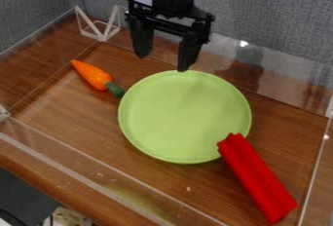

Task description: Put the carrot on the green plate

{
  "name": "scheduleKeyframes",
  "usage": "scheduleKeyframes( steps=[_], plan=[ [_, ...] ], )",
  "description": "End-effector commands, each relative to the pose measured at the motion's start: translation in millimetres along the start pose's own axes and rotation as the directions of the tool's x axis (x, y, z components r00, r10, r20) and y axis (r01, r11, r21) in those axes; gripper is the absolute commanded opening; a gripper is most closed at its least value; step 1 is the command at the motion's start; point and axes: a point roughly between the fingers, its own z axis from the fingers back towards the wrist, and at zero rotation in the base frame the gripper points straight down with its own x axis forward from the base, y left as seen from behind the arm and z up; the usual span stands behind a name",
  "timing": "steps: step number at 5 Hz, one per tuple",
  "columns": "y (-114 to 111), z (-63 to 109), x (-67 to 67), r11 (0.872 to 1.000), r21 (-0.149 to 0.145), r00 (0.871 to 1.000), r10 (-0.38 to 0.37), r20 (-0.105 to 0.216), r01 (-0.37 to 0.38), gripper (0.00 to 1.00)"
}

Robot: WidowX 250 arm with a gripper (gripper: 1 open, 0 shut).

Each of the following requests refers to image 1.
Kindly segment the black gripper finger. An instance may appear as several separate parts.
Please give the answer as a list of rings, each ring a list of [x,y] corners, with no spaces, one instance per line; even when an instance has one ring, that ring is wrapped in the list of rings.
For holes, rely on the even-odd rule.
[[[139,58],[146,57],[154,46],[154,28],[147,21],[137,19],[133,22],[131,40],[135,54]]]
[[[195,32],[187,32],[178,47],[178,66],[177,70],[185,72],[197,62],[198,54],[202,49],[202,41]]]

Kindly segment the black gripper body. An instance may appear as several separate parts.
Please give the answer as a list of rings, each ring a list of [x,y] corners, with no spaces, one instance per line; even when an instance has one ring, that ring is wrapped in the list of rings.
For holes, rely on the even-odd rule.
[[[130,32],[137,19],[149,22],[151,27],[181,37],[187,32],[199,35],[202,43],[210,40],[214,15],[203,11],[195,0],[126,0],[126,21]]]

